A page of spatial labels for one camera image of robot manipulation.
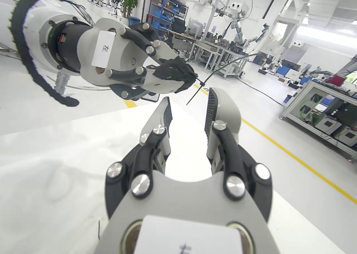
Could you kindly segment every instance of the chinese character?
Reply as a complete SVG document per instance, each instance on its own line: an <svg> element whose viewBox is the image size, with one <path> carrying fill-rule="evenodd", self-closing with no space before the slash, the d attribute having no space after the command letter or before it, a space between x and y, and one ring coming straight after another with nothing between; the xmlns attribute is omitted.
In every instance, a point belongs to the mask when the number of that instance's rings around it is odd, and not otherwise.
<svg viewBox="0 0 357 254"><path fill-rule="evenodd" d="M181 249L180 254L190 254L189 252L185 252L185 250L187 250L187 251L191 251L191 247L186 246L186 244L185 244L185 245L183 245L183 246L180 246L180 249Z"/></svg>

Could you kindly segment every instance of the window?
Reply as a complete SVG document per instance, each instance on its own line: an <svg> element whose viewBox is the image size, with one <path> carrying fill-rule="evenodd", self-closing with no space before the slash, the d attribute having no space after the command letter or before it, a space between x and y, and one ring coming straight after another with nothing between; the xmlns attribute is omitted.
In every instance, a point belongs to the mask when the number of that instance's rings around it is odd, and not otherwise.
<svg viewBox="0 0 357 254"><path fill-rule="evenodd" d="M347 82L357 85L357 71L347 75Z"/></svg>

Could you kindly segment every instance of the yellow floor line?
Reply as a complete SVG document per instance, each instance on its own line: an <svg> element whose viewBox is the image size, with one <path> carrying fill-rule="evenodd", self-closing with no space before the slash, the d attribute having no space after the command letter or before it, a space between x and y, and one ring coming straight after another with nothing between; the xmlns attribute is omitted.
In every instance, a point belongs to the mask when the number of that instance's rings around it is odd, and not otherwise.
<svg viewBox="0 0 357 254"><path fill-rule="evenodd" d="M123 100L123 101L124 101L124 103L126 104L126 106L127 106L128 108L134 108L134 107L136 107L136 104L135 104L134 101L125 101L125 100Z"/></svg>
<svg viewBox="0 0 357 254"><path fill-rule="evenodd" d="M205 90L201 89L201 91L203 91L203 93L208 95L208 92L206 92ZM330 185L332 188L334 188L335 190L337 190L339 193L341 193L342 195L344 195L347 199L351 200L353 203L357 204L357 199L355 199L354 197L352 197L350 194L348 194L346 191L344 191L343 189L341 189L339 186L337 186L336 184L334 184L331 180L327 179L325 176L323 176L321 173L317 172L315 169L313 169L310 165L308 165L307 163L305 163L304 161L302 161L299 157L297 157L296 155L294 155L292 152L290 152L289 150L287 150L286 148L284 148L281 144L279 144L278 142L276 142L275 140L273 140L271 137L269 137L268 135L266 135L264 132L262 132L261 130L259 130L258 128L256 128L253 124L249 123L248 121L246 121L245 119L242 118L242 121L248 125L249 127L253 128L257 133L259 133L260 135L262 135L263 137L265 137L268 141L270 141L271 143L273 143L275 146L277 146L279 149L281 149L282 151L284 151L286 154L288 154L291 158L293 158L294 160L296 160L298 163L300 163L302 166L304 166L305 168L307 168L308 170L310 170L314 175L316 175L317 177L319 177L320 179L322 179L324 182L326 182L328 185Z"/></svg>

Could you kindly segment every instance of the label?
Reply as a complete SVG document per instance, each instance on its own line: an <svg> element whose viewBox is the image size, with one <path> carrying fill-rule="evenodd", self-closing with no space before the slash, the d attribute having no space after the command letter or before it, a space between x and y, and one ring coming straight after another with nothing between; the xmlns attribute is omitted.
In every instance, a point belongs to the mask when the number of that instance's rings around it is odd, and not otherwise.
<svg viewBox="0 0 357 254"><path fill-rule="evenodd" d="M101 30L95 46L92 66L106 68L114 44L115 32Z"/></svg>
<svg viewBox="0 0 357 254"><path fill-rule="evenodd" d="M167 217L146 216L134 254L243 254L238 230Z"/></svg>

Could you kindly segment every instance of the white floor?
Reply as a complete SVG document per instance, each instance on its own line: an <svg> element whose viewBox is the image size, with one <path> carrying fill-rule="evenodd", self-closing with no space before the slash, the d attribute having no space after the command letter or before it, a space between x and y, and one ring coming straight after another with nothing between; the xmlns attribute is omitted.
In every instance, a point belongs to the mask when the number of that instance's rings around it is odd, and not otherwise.
<svg viewBox="0 0 357 254"><path fill-rule="evenodd" d="M100 17L109 16L105 9L97 8L89 4L87 0L75 1L88 9L94 21ZM201 68L195 66L194 68L201 80L208 76ZM259 74L258 68L253 63L246 65L244 79L251 86L280 102L287 94L294 93L293 89L279 82L276 77ZM84 84L78 78L71 78L69 82L69 85L73 86ZM19 60L5 56L0 56L0 85L0 135L126 108L124 102L111 91L84 91L74 88L68 88L66 94L72 94L77 98L81 102L79 106L76 108L61 106L32 82ZM226 81L213 76L206 87L223 88L236 102L242 117L247 122L267 134L349 195L357 198L355 167L303 130L293 126L290 122L279 120L278 117L283 107L234 79ZM196 90L197 88L192 86L184 92L171 94L170 99L182 106L202 125L203 133L208 96L199 92L191 103L185 106ZM139 100L136 104L140 106L150 104L150 102ZM357 207L355 203L247 124L242 124L240 143L256 161L269 167L273 175L274 190L282 198L344 253L356 252L354 239L357 234Z"/></svg>

